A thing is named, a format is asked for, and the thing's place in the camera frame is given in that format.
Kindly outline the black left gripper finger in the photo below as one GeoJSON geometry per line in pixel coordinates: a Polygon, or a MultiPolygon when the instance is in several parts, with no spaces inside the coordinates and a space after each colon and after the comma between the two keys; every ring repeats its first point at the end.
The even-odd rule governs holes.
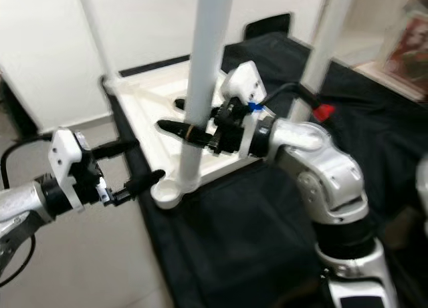
{"type": "Polygon", "coordinates": [[[109,205],[121,205],[134,198],[142,192],[149,191],[152,186],[159,182],[165,176],[165,171],[154,170],[143,176],[133,176],[125,183],[123,189],[118,192],[111,192],[110,199],[107,201],[109,205]]]}
{"type": "Polygon", "coordinates": [[[140,142],[138,142],[138,140],[110,141],[104,145],[95,147],[95,149],[92,150],[92,155],[94,155],[94,159],[113,158],[114,156],[122,155],[129,150],[138,148],[139,146],[140,142]]]}

